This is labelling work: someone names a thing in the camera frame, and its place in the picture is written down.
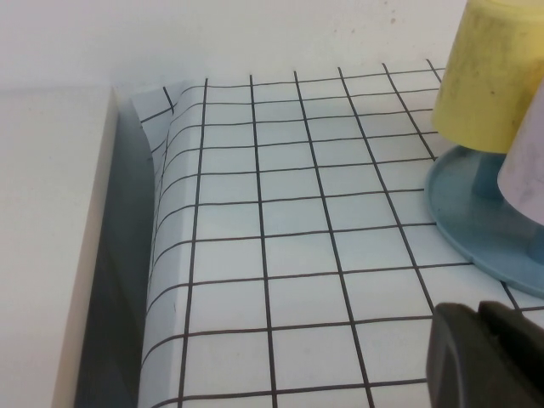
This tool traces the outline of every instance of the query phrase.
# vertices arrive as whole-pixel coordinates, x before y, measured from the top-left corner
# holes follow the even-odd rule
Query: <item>black object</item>
[[[544,331],[500,303],[439,304],[427,378],[433,408],[544,407]]]

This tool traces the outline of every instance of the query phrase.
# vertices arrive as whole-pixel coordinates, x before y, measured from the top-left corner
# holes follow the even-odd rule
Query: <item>blue dish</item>
[[[544,264],[529,256],[530,247],[535,253],[541,227],[500,197],[474,194],[482,157],[485,153],[461,146],[441,156],[427,177],[428,209],[461,255],[509,286],[544,298]]]

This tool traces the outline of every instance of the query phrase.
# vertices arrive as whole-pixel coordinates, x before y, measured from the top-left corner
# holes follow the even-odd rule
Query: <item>blue plastic base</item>
[[[465,258],[509,286],[544,298],[544,264],[529,256],[530,248],[540,246],[533,241],[540,226],[503,199],[474,194],[482,155],[459,146],[434,163],[425,188],[429,211]]]

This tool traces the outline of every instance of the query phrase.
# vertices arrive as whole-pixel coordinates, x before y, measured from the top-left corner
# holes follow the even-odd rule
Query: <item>white surface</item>
[[[444,60],[464,0],[24,0],[0,5],[0,88],[282,80],[297,67]]]
[[[116,114],[108,88],[0,93],[0,406],[73,404]]]
[[[393,81],[398,80],[403,89],[439,86],[426,61],[396,65],[394,69],[427,69],[392,75]],[[361,71],[352,70],[350,75],[357,73]],[[292,81],[293,76],[284,79]],[[260,76],[259,81],[271,82],[272,79]],[[233,82],[210,80],[210,83]],[[236,83],[247,85],[249,78]],[[320,115],[345,113],[337,110],[341,105],[339,100],[350,106],[347,98],[336,98],[340,95],[338,88],[331,86],[333,83],[342,84],[342,81],[300,84],[303,95],[309,92],[312,96],[335,97],[320,100]],[[172,344],[180,344],[185,335],[188,348],[184,397],[189,399],[184,401],[184,406],[271,407],[271,355],[279,407],[368,406],[357,352],[359,346],[376,408],[429,407],[424,381],[431,308],[444,301],[465,303],[474,308],[485,299],[513,306],[499,281],[480,272],[445,242],[426,211],[422,188],[434,161],[423,141],[433,137],[429,146],[433,156],[439,156],[447,144],[436,133],[418,134],[400,98],[412,109],[429,109],[436,92],[408,90],[399,96],[383,74],[383,68],[381,76],[351,78],[346,83],[351,94],[352,86],[360,93],[368,89],[386,93],[358,97],[357,103],[358,98],[353,98],[357,113],[360,114],[359,109],[365,112],[360,120],[363,131],[370,130],[366,134],[370,149],[353,111],[349,117],[309,119],[312,143],[304,120],[256,123],[257,148],[252,123],[249,126],[205,126],[201,169],[204,174],[200,176],[197,193],[194,184],[185,181],[198,178],[202,127],[184,130],[169,144],[168,160],[184,153],[174,159],[177,164],[173,161],[163,186],[158,189],[159,194],[165,189],[167,193],[159,209],[162,224],[157,235],[160,240],[156,242],[156,264],[148,296],[150,313],[145,341],[147,349],[153,343],[159,345],[149,353],[144,350],[141,408],[178,398],[183,355]],[[263,87],[266,87],[265,93],[261,92]],[[208,87],[212,94],[225,89],[227,91],[215,93],[216,96],[222,94],[226,98],[228,90],[235,90],[234,100],[245,104],[235,106],[251,108],[249,87]],[[274,99],[284,98],[283,95],[298,96],[295,83],[257,85],[253,90],[254,94]],[[203,93],[198,93],[198,97],[203,98]],[[195,102],[202,99],[182,96],[180,101],[182,105]],[[267,120],[302,116],[299,100],[290,102],[291,110],[276,109],[276,103],[264,105]],[[257,120],[264,105],[255,106]],[[225,121],[233,122],[227,111],[222,111],[224,105],[207,103],[206,113],[209,106],[213,107],[214,121],[224,117]],[[399,109],[401,114],[390,114]],[[414,119],[421,113],[427,111],[411,112]],[[417,120],[420,121],[418,127],[431,128],[428,116]],[[183,122],[181,117],[174,125],[180,129],[184,127]],[[211,144],[207,144],[208,134],[212,135]],[[258,211],[256,154],[263,199],[262,220]],[[219,175],[205,173],[209,171]],[[233,171],[249,173],[228,173]],[[184,181],[175,181],[188,175]],[[173,298],[179,298],[176,292],[185,293],[191,288],[190,238],[195,213],[193,207],[189,207],[175,213],[187,213],[188,218],[165,214],[189,202],[194,204],[197,194],[194,284],[190,323],[185,331],[181,322],[185,322],[189,302],[174,304]],[[397,225],[395,214],[402,229]],[[338,266],[342,268],[342,275],[338,273]],[[522,308],[544,305],[515,291],[513,298]],[[353,325],[349,321],[349,310]],[[525,313],[542,324],[542,311],[544,308]],[[160,343],[158,337],[167,340]],[[233,394],[231,397],[236,398],[222,399],[217,394]]]

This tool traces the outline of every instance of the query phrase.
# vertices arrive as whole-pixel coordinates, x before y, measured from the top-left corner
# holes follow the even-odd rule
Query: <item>black grid line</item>
[[[544,310],[544,306],[533,306],[533,307],[528,307],[528,308],[520,308],[519,310],[521,310],[522,312],[537,312],[537,311]]]
[[[361,227],[361,228],[349,228],[349,229],[336,229],[332,232],[355,232],[355,231],[371,231],[371,230],[388,230],[392,228],[402,228],[402,227],[423,227],[423,226],[430,226],[430,225],[436,225],[435,222],[431,223],[418,223],[418,224],[395,224],[395,225],[380,225],[377,227]],[[330,231],[328,229],[317,229],[317,230],[311,230],[311,231],[302,231],[302,232],[290,232],[285,234],[270,234],[266,235],[264,238],[285,238],[288,236],[300,236],[300,235],[315,235],[315,234],[328,234]],[[175,247],[179,247],[184,244],[189,243],[197,243],[197,242],[222,242],[222,241],[247,241],[247,240],[255,240],[260,238],[260,235],[249,235],[249,236],[238,236],[236,238],[200,238],[200,239],[194,239],[194,240],[185,240],[185,241],[178,241],[173,243],[171,246],[165,248],[155,259],[154,266],[157,264],[160,258],[167,253],[168,251],[171,251]]]
[[[160,116],[160,115],[162,115],[162,114],[164,114],[164,113],[167,113],[167,112],[170,111],[170,110],[171,110],[171,108],[166,108],[165,110],[161,110],[160,112],[157,112],[157,113],[154,114],[154,115],[151,115],[151,116],[149,116],[149,117],[146,117],[145,119],[142,119],[142,120],[140,121],[140,123],[146,123],[146,122],[150,121],[151,119],[155,119],[156,117],[158,117],[158,116]]]
[[[263,196],[261,194],[261,175],[258,162],[258,143],[257,143],[257,118],[255,117],[255,97],[253,94],[253,76],[249,76],[249,85],[252,97],[252,118],[253,118],[253,140],[255,144],[255,175],[257,177],[257,198],[258,198],[258,220],[261,232],[261,255],[263,259],[263,283],[264,283],[264,305],[266,308],[266,327],[269,345],[269,365],[270,365],[270,390],[272,393],[272,407],[278,407],[278,396],[276,394],[275,384],[275,361],[274,361],[274,342],[272,338],[272,317],[270,311],[270,295],[269,295],[269,274],[268,265],[266,262],[266,244],[264,241],[264,215],[263,215]]]
[[[320,391],[334,391],[339,389],[356,389],[356,388],[380,388],[380,387],[393,387],[396,385],[413,385],[413,384],[425,384],[427,383],[426,378],[413,378],[410,380],[399,380],[399,381],[382,381],[382,382],[370,382],[368,386],[364,383],[354,383],[354,384],[340,384],[340,385],[325,385],[319,387],[305,387],[305,388],[287,388],[279,389],[277,391],[278,395],[285,394],[302,394],[302,393],[313,393]],[[184,401],[194,401],[194,400],[229,400],[234,398],[251,398],[251,397],[268,397],[272,393],[270,391],[253,391],[249,393],[235,393],[235,394],[207,394],[207,395],[188,395],[184,397]],[[178,402],[177,398],[166,399],[161,401],[158,404],[153,405],[151,408],[160,408],[162,406]]]
[[[204,96],[202,102],[202,133],[201,133],[201,148],[204,146],[204,133],[205,133],[205,124],[206,124],[206,96],[207,96],[207,79],[204,82]],[[196,193],[195,193],[195,216],[193,218],[193,241],[196,241],[196,229],[198,226],[198,202],[200,199],[200,189],[201,189],[201,176],[200,172],[202,170],[202,149],[198,158],[198,174],[196,176]],[[185,309],[185,327],[184,334],[189,334],[189,323],[190,323],[190,307],[191,300],[193,296],[193,276],[195,272],[195,253],[196,245],[193,243],[190,249],[190,266],[189,266],[189,286],[187,291],[187,307]],[[188,341],[184,340],[182,355],[181,355],[181,368],[179,373],[179,390],[178,390],[178,408],[182,408],[183,405],[183,396],[184,396],[184,386],[185,386],[185,371],[187,369],[187,347]]]
[[[431,111],[432,109],[414,109],[411,110],[411,112],[424,112],[424,111]],[[404,110],[399,110],[395,112],[377,112],[377,113],[362,113],[358,116],[364,117],[364,116],[387,116],[387,115],[398,115],[401,113],[405,113]],[[353,117],[353,115],[335,115],[335,116],[313,116],[308,117],[307,121],[317,121],[320,119],[342,119],[342,118],[350,118]],[[303,119],[282,119],[277,121],[257,121],[257,124],[260,123],[292,123],[292,122],[303,122]],[[237,123],[208,123],[206,126],[244,126],[244,125],[252,125],[252,122],[237,122]],[[170,140],[170,144],[173,143],[173,141],[185,130],[191,129],[191,128],[198,128],[200,125],[189,125],[186,127],[183,127],[178,130],[176,134],[173,135],[172,139]],[[426,133],[436,133],[436,132],[420,132],[421,134]]]
[[[512,302],[513,308],[516,311],[521,312],[518,302],[516,302],[516,299],[514,298],[513,294],[510,292],[510,288],[507,286],[506,282],[501,280],[501,285],[502,285],[502,288],[504,289],[504,292],[507,293],[507,296],[510,299],[510,302]]]
[[[390,190],[390,193],[415,193],[415,192],[422,192],[424,189],[403,189],[403,190]],[[326,198],[340,198],[340,197],[353,197],[353,196],[368,196],[368,195],[374,195],[374,194],[385,194],[381,190],[373,190],[373,191],[361,191],[358,193],[344,193],[344,194],[330,194],[326,195]],[[306,196],[300,196],[300,197],[288,197],[288,198],[270,198],[268,200],[261,200],[261,201],[226,201],[226,202],[201,202],[199,203],[199,206],[232,206],[235,204],[258,204],[259,202],[262,203],[269,203],[269,202],[284,202],[284,201],[301,201],[301,200],[313,200],[321,198],[320,195],[306,195]],[[168,217],[171,217],[172,215],[179,213],[180,211],[183,211],[187,208],[194,207],[194,204],[187,204],[186,206],[178,207],[168,214],[166,214],[161,222],[158,225],[158,229],[161,228],[161,225],[165,222],[165,220]]]
[[[348,140],[357,140],[360,138],[349,138]],[[326,142],[328,143],[334,143],[335,141],[337,141],[339,139],[334,139],[334,140],[327,140]],[[321,143],[323,142],[323,140],[319,140],[319,141],[316,141],[315,143]],[[308,144],[308,142],[304,141],[298,141],[298,142],[288,142],[288,143],[278,143],[278,144],[268,144],[266,147],[270,147],[270,146],[282,146],[282,145],[305,145],[305,144]],[[254,146],[236,146],[236,147],[214,147],[212,148],[212,150],[236,150],[236,149],[252,149]],[[186,150],[182,150],[180,151],[179,153],[177,153],[172,159],[170,159],[170,161],[168,162],[168,164],[166,165],[165,167],[165,172],[166,170],[168,169],[168,167],[170,166],[170,163],[172,163],[174,161],[174,159],[180,157],[181,155],[183,155],[184,153],[187,153],[187,152],[191,152],[191,151],[198,151],[199,149],[197,148],[193,148],[193,149],[186,149]],[[431,159],[432,157],[415,157],[415,158],[412,158],[412,159],[394,159],[394,160],[382,160],[382,161],[378,161],[377,164],[385,164],[385,163],[398,163],[398,162],[418,162],[418,161],[422,161],[422,160],[429,160]],[[326,164],[326,165],[319,165],[319,168],[327,168],[327,167],[350,167],[350,166],[364,166],[366,164],[371,164],[371,163],[368,163],[366,161],[364,162],[359,162],[359,163],[349,163],[349,164]],[[272,172],[284,172],[284,171],[289,171],[289,170],[307,170],[308,168],[312,168],[312,167],[292,167],[292,168],[273,168],[273,169],[269,169],[269,170],[263,170],[262,173],[272,173]]]
[[[415,73],[415,72],[429,72],[429,71],[434,71],[434,74],[437,75],[436,73],[436,70],[435,68],[432,66],[432,64],[430,63],[430,61],[428,60],[428,63],[429,65],[431,66],[431,69],[429,70],[414,70],[414,71],[396,71],[396,72],[391,72],[391,75],[397,75],[397,74],[410,74],[410,73]],[[374,73],[374,74],[365,74],[365,75],[355,75],[355,76],[345,76],[344,78],[345,79],[354,79],[354,78],[364,78],[364,77],[379,77],[379,76],[382,76],[382,75],[385,75],[385,73],[383,72],[377,72],[377,73]],[[303,80],[303,81],[299,81],[300,83],[309,83],[309,82],[324,82],[324,81],[335,81],[335,80],[339,80],[340,78],[325,78],[325,79],[310,79],[310,80]],[[267,86],[267,85],[288,85],[288,84],[294,84],[295,82],[292,82],[292,81],[278,81],[278,82],[263,82],[263,83],[255,83],[253,84],[254,87],[261,87],[261,86]],[[208,85],[209,88],[244,88],[244,87],[248,87],[249,85],[232,85],[232,86],[213,86],[213,85]],[[180,97],[185,94],[185,92],[187,91],[190,91],[191,89],[195,89],[195,88],[203,88],[202,85],[195,85],[193,87],[188,87],[186,89],[184,89],[184,91],[179,95]],[[418,90],[414,90],[414,91],[403,91],[403,92],[421,92],[421,91],[430,91],[430,90],[435,90],[435,89],[418,89]],[[376,94],[383,94],[383,93],[362,93],[362,94],[357,94],[357,95],[352,95],[352,97],[356,97],[356,96],[370,96],[370,95],[376,95]],[[324,99],[332,99],[332,98],[336,98],[336,97],[326,97]],[[289,102],[290,100],[285,100],[285,101],[267,101],[267,102],[255,102],[255,104],[262,104],[262,103],[274,103],[274,102]],[[236,102],[235,103],[221,103],[221,102],[212,102],[210,103],[210,105],[238,105]],[[149,121],[150,119],[153,119],[157,116],[160,116],[162,115],[163,113],[166,113],[170,111],[170,109],[166,109],[166,110],[163,110],[163,111],[160,111],[160,112],[157,112],[155,115],[151,115],[149,117],[146,117],[145,119],[141,120],[140,122],[141,123],[144,123],[144,122],[147,122]]]
[[[419,127],[417,126],[417,123],[416,121],[414,120],[414,116],[411,115],[411,112],[408,110],[408,107],[406,106],[406,103],[405,101],[402,99],[402,97],[400,96],[400,93],[399,91],[397,90],[397,87],[395,86],[394,82],[393,82],[393,78],[391,78],[391,75],[389,74],[389,71],[388,71],[388,67],[385,65],[385,64],[382,64],[383,65],[383,69],[385,70],[385,73],[387,74],[388,76],[388,80],[389,82],[391,83],[391,86],[393,87],[393,90],[395,91],[395,93],[397,94],[397,98],[399,98],[399,101],[400,103],[402,104],[402,107],[405,108],[405,112],[406,112],[406,115],[408,115],[408,117],[410,118],[410,122],[411,124],[414,126],[414,128],[416,129],[417,131],[417,134],[419,135],[419,139],[422,141],[423,145],[425,146],[425,149],[427,149],[427,152],[428,154],[431,156],[431,158],[433,159],[433,161],[436,160],[436,156],[434,155],[433,151],[431,150],[430,147],[428,147],[428,143],[427,143],[427,140],[425,140],[425,138],[423,137],[422,135],[422,132],[421,130],[419,130]]]
[[[419,92],[427,92],[427,91],[438,91],[439,89],[438,88],[421,88],[421,89],[410,89],[410,90],[407,90],[407,91],[399,91],[400,94],[416,94],[416,93],[419,93]],[[380,96],[380,95],[395,95],[395,92],[375,92],[375,93],[354,93],[353,95],[351,95],[352,98],[358,98],[360,96]],[[345,96],[321,96],[321,97],[316,97],[316,98],[306,98],[304,99],[304,102],[309,102],[309,101],[313,101],[313,100],[327,100],[327,99],[346,99]],[[255,101],[253,104],[254,105],[266,105],[266,104],[282,104],[282,103],[286,103],[286,102],[298,102],[298,99],[275,99],[275,100],[261,100],[261,101]],[[251,102],[208,102],[206,105],[240,105],[240,106],[249,106],[251,105],[252,103]],[[175,118],[172,119],[172,121],[170,122],[170,124],[174,123],[176,120],[178,120],[186,111],[188,111],[189,109],[195,107],[195,106],[199,106],[199,105],[202,105],[202,102],[195,102],[193,105],[191,106],[188,106],[183,112],[181,112],[179,115],[177,115]],[[165,112],[168,112],[169,109],[166,109],[166,110],[162,110],[161,112],[158,112],[156,113],[155,115],[153,116],[150,116],[148,118],[145,118],[143,121],[141,121],[142,123],[143,122],[147,122],[149,121],[150,119],[153,119],[159,115],[162,115],[163,113]]]
[[[431,269],[431,268],[447,268],[452,266],[468,266],[472,265],[470,262],[458,262],[458,263],[434,263],[430,265],[422,265],[419,267],[419,269]],[[385,271],[391,271],[391,270],[410,270],[414,269],[413,266],[396,266],[396,267],[389,267],[389,268],[369,268],[369,269],[351,269],[351,270],[343,270],[344,275],[350,275],[350,274],[364,274],[364,273],[372,273],[372,272],[385,272]],[[332,272],[315,272],[315,273],[308,273],[308,274],[298,274],[298,275],[277,275],[277,276],[269,276],[269,281],[277,281],[277,280],[283,280],[283,279],[297,279],[297,278],[314,278],[316,276],[327,276],[327,275],[337,275],[337,271]],[[193,282],[193,286],[203,286],[203,285],[217,285],[222,283],[237,283],[237,282],[251,282],[251,281],[262,281],[264,278],[233,278],[233,279],[222,279],[222,280],[202,280],[200,282]],[[180,287],[187,287],[188,283],[178,283],[177,285],[169,286],[161,291],[149,304],[147,307],[147,311],[145,312],[148,314],[151,310],[151,307],[157,300],[161,298],[162,295],[164,295],[167,292],[170,292],[174,289],[178,289]]]
[[[346,310],[348,311],[348,317],[349,317],[351,332],[353,333],[355,351],[357,352],[357,358],[359,359],[359,365],[360,365],[361,375],[363,377],[363,382],[364,382],[364,384],[368,384],[369,380],[368,380],[368,374],[366,373],[365,360],[363,358],[363,352],[361,350],[361,346],[360,346],[360,342],[359,342],[359,334],[357,333],[357,328],[355,327],[355,323],[354,323],[354,313],[353,313],[353,310],[351,309],[351,304],[349,302],[348,288],[346,286],[346,281],[345,281],[345,279],[343,277],[343,273],[342,273],[342,263],[340,262],[340,256],[338,254],[337,243],[336,243],[336,239],[334,237],[334,231],[333,231],[333,228],[332,228],[331,216],[329,214],[329,210],[328,210],[327,204],[326,204],[325,191],[323,190],[323,184],[321,183],[320,170],[319,170],[318,165],[317,165],[317,159],[316,159],[316,156],[315,156],[314,145],[312,143],[312,136],[311,136],[311,133],[309,131],[308,120],[306,118],[306,110],[304,109],[303,96],[302,96],[302,93],[300,91],[300,84],[298,83],[297,72],[294,71],[293,74],[295,76],[295,83],[297,84],[297,92],[298,92],[298,98],[300,99],[300,108],[301,108],[302,113],[303,113],[304,126],[306,127],[306,133],[308,134],[309,148],[310,148],[310,152],[312,154],[312,160],[314,161],[315,176],[317,178],[317,184],[318,184],[319,189],[320,189],[321,201],[323,203],[323,210],[325,212],[325,219],[326,219],[326,224],[327,224],[327,227],[328,227],[328,233],[329,233],[329,236],[331,237],[332,251],[334,252],[334,258],[335,258],[336,263],[337,263],[338,277],[340,279],[340,284],[342,286],[344,302],[346,303]],[[372,398],[372,392],[371,392],[370,388],[366,388],[365,390],[366,390],[366,397],[368,398],[368,404],[369,404],[370,408],[374,408],[374,399]]]
[[[434,69],[434,66],[433,66],[433,63],[431,63],[431,60],[430,59],[427,59],[427,62],[428,62],[428,66],[431,67],[431,70],[434,72],[434,75],[436,76],[436,79],[439,80],[440,83],[442,83],[442,80],[440,79],[440,75],[439,73]]]
[[[335,117],[340,117],[341,119],[352,118],[352,116],[335,116]],[[303,122],[303,119],[296,120],[295,122]],[[423,135],[426,135],[426,134],[438,134],[438,132],[421,132],[421,134],[423,134]],[[417,133],[412,132],[412,133],[379,134],[379,135],[376,135],[376,136],[366,136],[366,138],[367,139],[382,139],[382,138],[398,138],[398,137],[402,137],[402,136],[417,136]],[[355,136],[355,137],[351,137],[351,138],[348,137],[348,138],[320,139],[320,140],[314,140],[313,143],[336,142],[336,141],[342,141],[342,140],[359,140],[359,139],[360,139],[360,136]],[[306,141],[306,140],[297,140],[297,141],[292,141],[292,142],[263,143],[263,144],[259,144],[258,147],[270,147],[270,146],[282,146],[282,145],[303,145],[303,144],[306,144],[306,143],[308,143],[308,141]],[[162,145],[164,145],[164,141],[161,143],[161,145],[159,145],[157,147],[157,149],[159,147],[161,147]],[[253,146],[254,146],[254,144],[241,144],[241,145],[237,145],[237,146],[205,146],[204,150],[244,149],[244,148],[251,148]],[[198,150],[198,148],[181,150],[179,152],[179,154],[185,153],[186,151],[192,151],[192,150]],[[159,173],[159,171],[160,170],[157,170],[155,172],[155,175],[157,175]]]
[[[396,209],[394,207],[394,204],[393,204],[393,200],[391,200],[391,195],[389,194],[389,191],[387,190],[387,186],[386,186],[385,182],[383,181],[383,176],[382,176],[382,173],[380,172],[379,166],[377,165],[376,157],[374,157],[374,153],[372,152],[371,145],[370,145],[368,139],[366,138],[365,129],[363,129],[363,125],[361,124],[360,119],[357,116],[357,110],[355,109],[355,105],[353,103],[353,100],[349,96],[348,86],[346,85],[346,82],[343,79],[343,74],[342,74],[342,70],[340,69],[340,67],[338,67],[338,72],[340,73],[340,77],[342,78],[343,88],[346,91],[346,94],[348,95],[349,103],[351,104],[351,109],[353,110],[354,116],[357,119],[357,123],[359,125],[359,130],[361,132],[361,135],[363,136],[363,140],[365,141],[366,148],[368,149],[368,152],[370,154],[372,163],[374,164],[374,168],[376,170],[378,179],[380,181],[380,184],[382,185],[383,191],[385,192],[385,196],[386,196],[386,198],[388,200],[389,206],[391,207],[391,211],[393,213],[393,216],[394,216],[394,219],[395,219],[395,221],[397,223],[397,226],[399,227],[399,232],[400,232],[400,234],[402,236],[403,242],[405,243],[406,251],[408,252],[408,255],[409,255],[411,263],[412,263],[412,266],[414,267],[414,270],[416,271],[417,279],[419,280],[419,283],[421,284],[422,289],[423,289],[423,293],[425,294],[425,298],[427,299],[428,307],[434,313],[433,301],[431,300],[431,297],[430,297],[430,295],[428,293],[427,286],[425,285],[425,280],[423,279],[422,273],[419,270],[419,267],[418,267],[417,262],[416,262],[416,258],[414,257],[414,253],[412,252],[412,250],[410,248],[408,238],[406,238],[405,230],[404,230],[404,228],[402,226],[402,223],[400,222],[400,219],[399,219],[399,214],[397,214],[397,211],[396,211]]]
[[[391,164],[391,163],[405,163],[405,162],[425,162],[426,160],[431,160],[430,157],[417,157],[414,159],[398,159],[398,160],[383,160],[383,161],[377,161],[376,164]],[[349,163],[349,164],[326,164],[326,165],[320,165],[318,168],[338,168],[338,167],[358,167],[358,166],[371,166],[373,163],[371,162],[361,162],[361,163]],[[289,168],[271,168],[269,170],[261,170],[260,173],[281,173],[281,172],[296,172],[300,170],[311,170],[314,167],[289,167]],[[241,175],[241,174],[254,174],[255,171],[253,170],[247,170],[247,171],[240,171],[240,172],[224,172],[224,173],[201,173],[202,176],[234,176],[234,175]],[[162,192],[162,195],[164,194],[177,182],[191,178],[196,177],[196,174],[188,174],[185,176],[182,176],[180,178],[176,178],[172,183],[170,183],[166,189]]]
[[[173,336],[163,338],[160,342],[154,344],[145,354],[142,359],[140,367],[143,367],[149,356],[153,351],[161,347],[163,344],[169,343],[173,340],[180,338],[185,339],[191,337],[203,337],[203,336],[218,336],[222,334],[248,334],[248,333],[265,333],[269,332],[272,336],[272,332],[284,332],[287,330],[303,330],[303,329],[318,329],[326,327],[342,327],[342,326],[359,326],[370,325],[374,323],[387,323],[391,321],[414,321],[414,320],[431,320],[433,316],[431,314],[419,315],[419,316],[398,316],[398,317],[377,317],[373,319],[353,320],[353,321],[334,321],[328,323],[312,323],[306,325],[289,325],[289,326],[270,326],[270,327],[255,327],[251,329],[223,329],[223,330],[207,330],[207,331],[194,331],[187,334],[174,334]]]
[[[173,115],[173,104],[172,104],[172,100],[170,99],[170,95],[168,94],[167,87],[162,87],[162,90],[164,91],[164,94],[167,96],[168,103],[170,104],[170,109],[172,110],[172,115]]]

